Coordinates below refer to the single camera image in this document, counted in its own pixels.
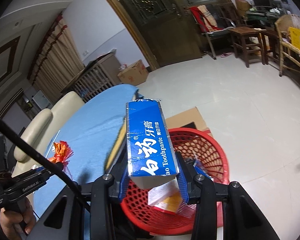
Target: beige chair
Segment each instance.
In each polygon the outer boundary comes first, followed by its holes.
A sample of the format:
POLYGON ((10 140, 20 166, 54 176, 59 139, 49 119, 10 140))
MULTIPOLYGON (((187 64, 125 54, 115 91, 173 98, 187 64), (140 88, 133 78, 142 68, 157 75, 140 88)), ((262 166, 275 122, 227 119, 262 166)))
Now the beige chair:
MULTIPOLYGON (((23 132, 21 138, 43 155, 52 137, 83 105, 83 100, 75 92, 67 93, 51 110, 46 108, 39 112, 23 132)), ((18 147, 14 150, 14 157, 17 164, 12 176, 28 171, 34 164, 37 164, 18 147)))
POLYGON ((295 27, 300 29, 300 16, 298 15, 283 15, 276 22, 275 26, 278 31, 278 36, 280 40, 280 73, 279 76, 283 75, 283 71, 285 68, 290 70, 294 70, 300 72, 300 70, 296 70, 294 68, 290 68, 284 64, 284 58, 287 57, 293 63, 295 63, 298 67, 300 67, 300 50, 294 47, 292 44, 285 42, 282 39, 282 34, 289 33, 289 27, 295 27), (291 51, 295 52, 299 55, 299 59, 295 59, 293 55, 291 55, 291 51))

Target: golden door frame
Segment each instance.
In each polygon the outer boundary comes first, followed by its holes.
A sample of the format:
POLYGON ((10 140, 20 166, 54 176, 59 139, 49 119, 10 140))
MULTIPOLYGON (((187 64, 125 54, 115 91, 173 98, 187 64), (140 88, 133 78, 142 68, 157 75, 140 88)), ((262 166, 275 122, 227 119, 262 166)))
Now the golden door frame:
POLYGON ((127 11, 123 8, 121 3, 118 0, 107 0, 110 4, 112 9, 116 12, 120 20, 123 22, 125 27, 127 28, 128 32, 140 48, 141 52, 143 53, 144 57, 146 58, 147 62, 150 65, 150 69, 152 71, 160 68, 157 59, 155 58, 154 54, 152 53, 150 47, 148 46, 146 40, 141 35, 140 31, 138 30, 137 26, 127 13, 127 11))

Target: blue tablecloth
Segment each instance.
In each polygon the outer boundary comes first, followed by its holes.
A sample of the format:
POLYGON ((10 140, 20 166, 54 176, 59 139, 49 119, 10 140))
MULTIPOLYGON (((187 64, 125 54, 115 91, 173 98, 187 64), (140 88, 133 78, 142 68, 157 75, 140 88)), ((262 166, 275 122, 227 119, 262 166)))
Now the blue tablecloth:
MULTIPOLYGON (((111 87, 84 104, 61 128, 54 141, 66 141, 73 150, 68 168, 74 181, 93 182, 104 173, 105 161, 123 125, 126 103, 137 91, 126 84, 111 87)), ((48 157, 53 157, 51 150, 48 157)), ((34 193, 34 210, 39 216, 64 186, 63 181, 52 176, 34 193)))

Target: cream leather chair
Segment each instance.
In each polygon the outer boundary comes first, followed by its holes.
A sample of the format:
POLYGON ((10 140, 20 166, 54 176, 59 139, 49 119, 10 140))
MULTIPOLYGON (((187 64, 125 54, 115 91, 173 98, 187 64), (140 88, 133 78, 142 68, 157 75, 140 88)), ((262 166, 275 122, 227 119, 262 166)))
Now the cream leather chair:
MULTIPOLYGON (((21 138, 43 155, 52 137, 83 105, 84 102, 77 93, 73 91, 67 93, 51 110, 46 108, 39 112, 23 132, 21 138)), ((28 171, 34 164, 37 164, 18 147, 14 150, 14 157, 17 164, 12 176, 28 171)))

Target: tile floor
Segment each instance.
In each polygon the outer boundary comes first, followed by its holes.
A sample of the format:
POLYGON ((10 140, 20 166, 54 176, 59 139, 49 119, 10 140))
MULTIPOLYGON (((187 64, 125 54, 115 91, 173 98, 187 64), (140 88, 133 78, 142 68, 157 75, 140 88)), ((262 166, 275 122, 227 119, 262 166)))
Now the tile floor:
POLYGON ((281 240, 299 236, 300 89, 292 80, 270 65, 205 56, 151 72, 138 87, 161 100, 166 118, 196 106, 227 155, 230 180, 243 185, 281 240))

